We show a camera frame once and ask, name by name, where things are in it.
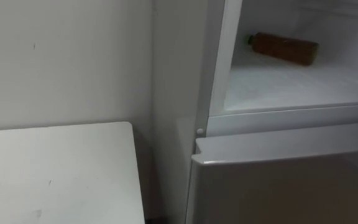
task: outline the white wall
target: white wall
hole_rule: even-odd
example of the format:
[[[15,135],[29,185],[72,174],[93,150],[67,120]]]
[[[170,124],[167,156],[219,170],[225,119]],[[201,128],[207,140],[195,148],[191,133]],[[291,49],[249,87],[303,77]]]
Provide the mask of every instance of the white wall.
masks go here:
[[[130,121],[148,148],[151,23],[149,0],[0,0],[0,129]]]

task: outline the freezer compartment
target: freezer compartment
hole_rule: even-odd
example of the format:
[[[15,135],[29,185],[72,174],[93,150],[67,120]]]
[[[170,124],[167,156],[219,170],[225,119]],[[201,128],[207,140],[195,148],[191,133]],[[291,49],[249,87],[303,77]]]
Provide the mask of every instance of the freezer compartment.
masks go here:
[[[228,0],[211,115],[358,105],[358,1]],[[266,32],[317,42],[309,67],[252,51]]]
[[[194,165],[188,223],[358,224],[358,168],[343,157]]]

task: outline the white table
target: white table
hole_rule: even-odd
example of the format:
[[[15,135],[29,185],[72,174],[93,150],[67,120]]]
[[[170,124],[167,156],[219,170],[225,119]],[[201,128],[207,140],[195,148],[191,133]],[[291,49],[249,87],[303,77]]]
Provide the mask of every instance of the white table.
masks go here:
[[[144,223],[131,124],[0,131],[7,223]]]

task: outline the brown bottle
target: brown bottle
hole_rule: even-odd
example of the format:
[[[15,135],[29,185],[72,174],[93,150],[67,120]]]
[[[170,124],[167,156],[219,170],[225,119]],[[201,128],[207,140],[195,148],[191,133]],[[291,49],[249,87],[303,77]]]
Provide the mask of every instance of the brown bottle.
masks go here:
[[[252,46],[254,52],[305,66],[314,62],[319,47],[319,44],[314,42],[261,32],[248,36],[246,42]]]

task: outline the white refrigerator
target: white refrigerator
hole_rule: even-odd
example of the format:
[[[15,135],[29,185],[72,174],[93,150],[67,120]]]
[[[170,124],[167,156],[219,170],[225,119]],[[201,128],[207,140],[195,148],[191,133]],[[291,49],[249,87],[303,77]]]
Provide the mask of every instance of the white refrigerator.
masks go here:
[[[258,32],[318,56],[257,54]],[[155,0],[153,74],[171,223],[358,223],[358,1]]]

